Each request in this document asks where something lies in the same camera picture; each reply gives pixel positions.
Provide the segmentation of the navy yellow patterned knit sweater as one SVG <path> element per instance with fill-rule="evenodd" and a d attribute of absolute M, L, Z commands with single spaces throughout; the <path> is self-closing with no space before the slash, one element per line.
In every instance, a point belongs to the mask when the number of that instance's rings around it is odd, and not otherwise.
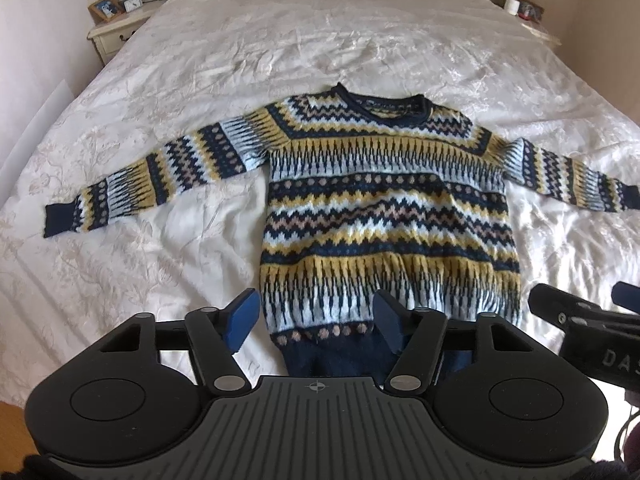
<path fill-rule="evenodd" d="M 259 289 L 288 372 L 383 379 L 384 290 L 408 309 L 518 322 L 506 185 L 619 214 L 639 190 L 525 139 L 506 140 L 417 94 L 343 86 L 290 96 L 179 136 L 46 208 L 44 236 L 89 232 L 259 167 L 269 170 Z"/>

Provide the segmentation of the cream right nightstand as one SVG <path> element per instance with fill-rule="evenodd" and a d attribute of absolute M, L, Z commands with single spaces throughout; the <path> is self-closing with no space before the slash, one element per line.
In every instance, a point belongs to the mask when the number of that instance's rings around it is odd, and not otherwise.
<path fill-rule="evenodd" d="M 495 6 L 498 6 L 501 9 L 506 8 L 506 0 L 489 0 Z M 536 37 L 539 41 L 549 47 L 552 51 L 556 51 L 559 47 L 562 46 L 561 40 L 558 37 L 553 36 L 548 32 L 547 29 L 544 28 L 541 24 L 538 24 L 534 21 L 523 20 L 522 18 L 518 18 L 520 24 L 527 29 L 534 37 Z"/>

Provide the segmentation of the cream nightstand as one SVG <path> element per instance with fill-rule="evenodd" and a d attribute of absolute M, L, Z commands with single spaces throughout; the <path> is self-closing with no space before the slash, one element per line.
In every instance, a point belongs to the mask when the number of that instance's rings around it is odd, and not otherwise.
<path fill-rule="evenodd" d="M 498 6 L 501 9 L 506 8 L 506 0 L 489 0 L 495 6 Z M 548 32 L 547 29 L 544 28 L 541 24 L 538 24 L 534 21 L 523 20 L 522 18 L 518 18 L 520 24 L 527 29 L 534 37 L 536 37 L 539 41 L 549 47 L 552 51 L 556 51 L 559 47 L 562 46 L 561 40 L 558 37 L 553 36 Z"/>
<path fill-rule="evenodd" d="M 113 21 L 102 23 L 93 27 L 88 32 L 87 39 L 90 40 L 103 65 L 106 65 L 134 36 L 150 18 L 164 5 L 164 0 L 145 3 L 140 9 L 131 13 L 119 15 Z"/>

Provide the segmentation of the white embroidered bedspread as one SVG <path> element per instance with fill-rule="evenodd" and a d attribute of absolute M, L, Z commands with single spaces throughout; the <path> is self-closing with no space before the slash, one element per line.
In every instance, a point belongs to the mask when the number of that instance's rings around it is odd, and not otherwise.
<path fill-rule="evenodd" d="M 363 330 L 380 288 L 544 344 L 526 298 L 639 278 L 639 129 L 485 0 L 169 0 L 1 211 L 1 397 L 139 311 L 264 294 L 239 353 Z"/>

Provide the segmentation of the white candle jar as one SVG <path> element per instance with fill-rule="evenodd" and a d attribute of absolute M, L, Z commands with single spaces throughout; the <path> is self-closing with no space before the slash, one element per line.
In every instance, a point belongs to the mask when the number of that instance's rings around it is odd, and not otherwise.
<path fill-rule="evenodd" d="M 507 14 L 516 15 L 518 14 L 518 9 L 520 8 L 520 0 L 506 0 L 504 2 L 503 9 Z"/>

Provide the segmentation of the cream left nightstand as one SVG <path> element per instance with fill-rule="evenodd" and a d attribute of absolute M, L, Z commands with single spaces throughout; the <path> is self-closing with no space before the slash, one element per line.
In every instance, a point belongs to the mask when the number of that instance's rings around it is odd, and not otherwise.
<path fill-rule="evenodd" d="M 164 0 L 145 3 L 140 9 L 131 13 L 119 15 L 113 21 L 102 23 L 93 27 L 88 32 L 87 39 L 90 40 L 103 65 L 106 65 L 134 36 L 150 18 L 164 5 Z"/>

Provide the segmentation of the small white alarm clock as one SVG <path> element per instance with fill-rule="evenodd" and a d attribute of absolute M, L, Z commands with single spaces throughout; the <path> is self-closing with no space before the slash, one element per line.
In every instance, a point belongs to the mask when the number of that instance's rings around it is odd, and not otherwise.
<path fill-rule="evenodd" d="M 122 5 L 127 13 L 139 10 L 143 6 L 142 0 L 122 0 Z"/>

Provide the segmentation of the dark photo frame right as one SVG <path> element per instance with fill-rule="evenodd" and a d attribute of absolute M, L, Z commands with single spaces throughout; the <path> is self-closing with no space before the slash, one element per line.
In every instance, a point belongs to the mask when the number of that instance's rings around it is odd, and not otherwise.
<path fill-rule="evenodd" d="M 544 8 L 530 0 L 520 0 L 518 16 L 525 21 L 539 23 L 544 15 Z"/>

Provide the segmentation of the wooden photo frame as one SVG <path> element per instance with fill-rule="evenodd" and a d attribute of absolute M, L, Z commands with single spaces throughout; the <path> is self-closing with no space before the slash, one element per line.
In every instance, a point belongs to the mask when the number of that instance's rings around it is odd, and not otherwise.
<path fill-rule="evenodd" d="M 104 23 L 113 21 L 124 14 L 124 10 L 116 0 L 98 0 L 90 4 L 89 11 Z"/>

